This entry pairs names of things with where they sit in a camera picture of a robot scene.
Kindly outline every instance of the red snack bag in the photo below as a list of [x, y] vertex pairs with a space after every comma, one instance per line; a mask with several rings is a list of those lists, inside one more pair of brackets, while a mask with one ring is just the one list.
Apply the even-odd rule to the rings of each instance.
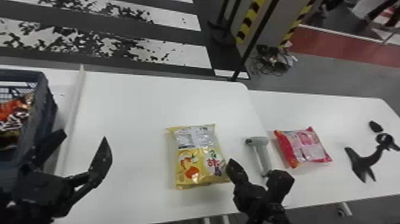
[[305, 130], [275, 130], [274, 134], [286, 161], [292, 168], [306, 161], [316, 163], [332, 161], [312, 127]]

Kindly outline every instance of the yellow and black striped post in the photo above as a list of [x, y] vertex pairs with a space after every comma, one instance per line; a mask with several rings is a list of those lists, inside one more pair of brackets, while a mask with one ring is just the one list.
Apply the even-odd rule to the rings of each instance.
[[264, 3], [265, 0], [253, 0], [236, 35], [236, 43], [244, 43], [246, 36], [250, 33], [251, 24], [257, 18], [257, 13]]
[[288, 42], [288, 40], [293, 36], [293, 33], [295, 32], [296, 28], [300, 25], [301, 21], [305, 17], [305, 15], [310, 11], [310, 9], [313, 7], [314, 3], [316, 0], [310, 0], [306, 6], [301, 10], [300, 15], [297, 17], [297, 19], [293, 22], [291, 25], [289, 31], [287, 34], [283, 37], [281, 43], [279, 44], [278, 48], [283, 48], [285, 44]]

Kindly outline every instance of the shoe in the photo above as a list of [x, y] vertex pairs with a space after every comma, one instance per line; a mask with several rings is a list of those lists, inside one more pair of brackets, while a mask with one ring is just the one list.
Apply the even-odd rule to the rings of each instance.
[[362, 19], [365, 20], [367, 23], [371, 23], [373, 21], [368, 14], [365, 15]]

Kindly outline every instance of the white table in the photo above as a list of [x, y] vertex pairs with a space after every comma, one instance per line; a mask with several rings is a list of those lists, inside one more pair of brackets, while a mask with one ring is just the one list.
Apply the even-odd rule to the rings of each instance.
[[275, 169], [286, 169], [296, 179], [288, 208], [338, 203], [400, 194], [400, 153], [384, 151], [372, 166], [377, 182], [361, 182], [351, 169], [344, 147], [360, 156], [375, 151], [376, 134], [368, 122], [381, 124], [400, 143], [400, 119], [381, 99], [250, 91], [251, 100], [266, 131], [296, 130], [312, 126], [333, 162], [308, 163], [287, 168], [272, 138], [268, 153]]
[[158, 223], [237, 212], [233, 184], [174, 189], [177, 145], [166, 128], [216, 124], [226, 158], [265, 184], [249, 136], [265, 136], [241, 83], [87, 72], [64, 175], [88, 169], [105, 135], [113, 164], [60, 223]]

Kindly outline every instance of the chip bag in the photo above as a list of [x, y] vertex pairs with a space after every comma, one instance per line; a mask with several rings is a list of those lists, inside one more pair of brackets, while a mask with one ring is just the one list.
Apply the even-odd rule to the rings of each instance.
[[21, 128], [30, 114], [34, 93], [0, 104], [0, 151], [17, 148]]
[[212, 183], [229, 182], [215, 125], [170, 127], [178, 143], [176, 188], [188, 189]]
[[274, 134], [286, 161], [292, 168], [306, 161], [316, 163], [332, 161], [312, 127], [305, 130], [275, 130]]

